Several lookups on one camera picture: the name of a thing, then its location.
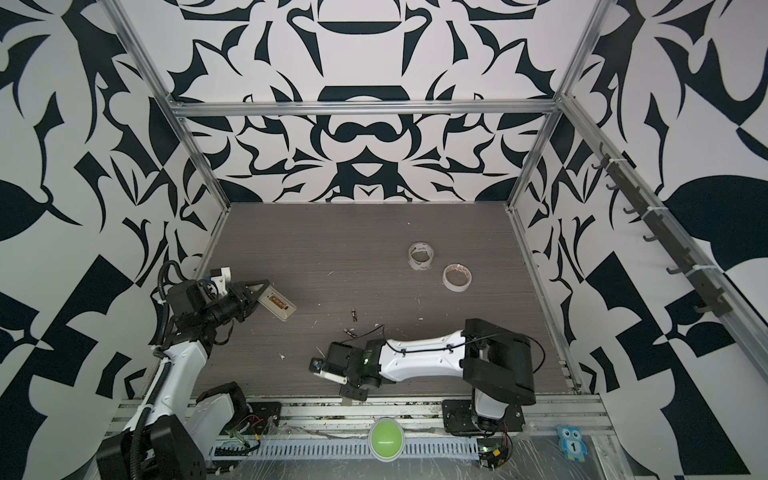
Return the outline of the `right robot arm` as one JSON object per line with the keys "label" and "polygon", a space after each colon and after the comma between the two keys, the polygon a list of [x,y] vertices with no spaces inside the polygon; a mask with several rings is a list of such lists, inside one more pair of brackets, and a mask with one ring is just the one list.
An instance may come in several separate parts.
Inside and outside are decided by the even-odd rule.
{"label": "right robot arm", "polygon": [[462,329],[430,339],[403,341],[386,336],[355,347],[333,342],[309,370],[340,385],[339,395],[364,402],[384,384],[431,377],[458,378],[471,387],[468,400],[441,403],[444,430],[453,436],[492,436],[520,431],[523,407],[536,403],[530,336],[472,318]]}

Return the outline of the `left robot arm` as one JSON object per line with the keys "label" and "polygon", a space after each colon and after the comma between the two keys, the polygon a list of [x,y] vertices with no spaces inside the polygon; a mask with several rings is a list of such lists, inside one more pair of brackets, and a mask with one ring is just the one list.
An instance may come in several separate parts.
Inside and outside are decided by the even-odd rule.
{"label": "left robot arm", "polygon": [[207,456],[220,432],[248,414],[240,386],[208,390],[187,411],[199,374],[219,345],[217,330],[243,322],[258,307],[268,280],[238,281],[228,269],[200,279],[169,279],[176,261],[157,277],[163,319],[152,340],[159,364],[136,413],[95,455],[103,479],[204,479]]}

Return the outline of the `green round button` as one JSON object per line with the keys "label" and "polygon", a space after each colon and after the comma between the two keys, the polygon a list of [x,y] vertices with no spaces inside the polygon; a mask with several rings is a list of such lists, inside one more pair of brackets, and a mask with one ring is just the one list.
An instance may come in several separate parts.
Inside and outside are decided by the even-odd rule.
{"label": "green round button", "polygon": [[381,462],[397,460],[405,449],[405,435],[393,418],[380,418],[371,427],[368,437],[371,455]]}

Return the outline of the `large clear printed tape roll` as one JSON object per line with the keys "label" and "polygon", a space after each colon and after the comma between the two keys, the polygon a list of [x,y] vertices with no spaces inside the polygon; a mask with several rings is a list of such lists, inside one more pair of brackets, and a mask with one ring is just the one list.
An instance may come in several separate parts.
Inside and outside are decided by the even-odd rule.
{"label": "large clear printed tape roll", "polygon": [[434,249],[426,242],[416,242],[408,248],[407,258],[413,270],[429,270],[434,259]]}

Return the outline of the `small white orange tape roll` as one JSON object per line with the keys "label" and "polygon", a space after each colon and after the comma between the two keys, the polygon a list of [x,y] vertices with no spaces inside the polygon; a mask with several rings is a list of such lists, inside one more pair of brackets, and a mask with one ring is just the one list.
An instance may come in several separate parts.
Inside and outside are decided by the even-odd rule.
{"label": "small white orange tape roll", "polygon": [[459,263],[447,265],[442,272],[442,283],[446,289],[455,293],[465,292],[473,281],[472,272]]}

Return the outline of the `blue owl figurine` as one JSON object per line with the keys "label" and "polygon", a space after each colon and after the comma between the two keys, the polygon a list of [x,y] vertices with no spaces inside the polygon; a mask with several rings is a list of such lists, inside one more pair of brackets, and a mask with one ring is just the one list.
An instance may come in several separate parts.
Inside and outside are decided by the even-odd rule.
{"label": "blue owl figurine", "polygon": [[584,463],[588,451],[581,429],[574,426],[558,425],[556,430],[564,457],[572,462]]}

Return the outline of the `black wall hook rack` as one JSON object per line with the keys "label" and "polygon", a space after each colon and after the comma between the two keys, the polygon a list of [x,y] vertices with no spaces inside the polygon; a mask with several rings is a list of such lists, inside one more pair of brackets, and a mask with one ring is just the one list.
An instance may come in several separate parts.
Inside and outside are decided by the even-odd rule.
{"label": "black wall hook rack", "polygon": [[694,245],[671,210],[653,193],[646,182],[636,173],[629,160],[613,157],[599,147],[600,160],[594,166],[603,170],[612,180],[611,191],[619,191],[630,206],[624,212],[641,220],[650,234],[646,242],[659,243],[671,258],[673,265],[666,269],[670,275],[682,275],[704,302],[695,309],[698,313],[712,313],[724,317],[733,311],[726,297],[724,282],[718,278],[720,269]]}

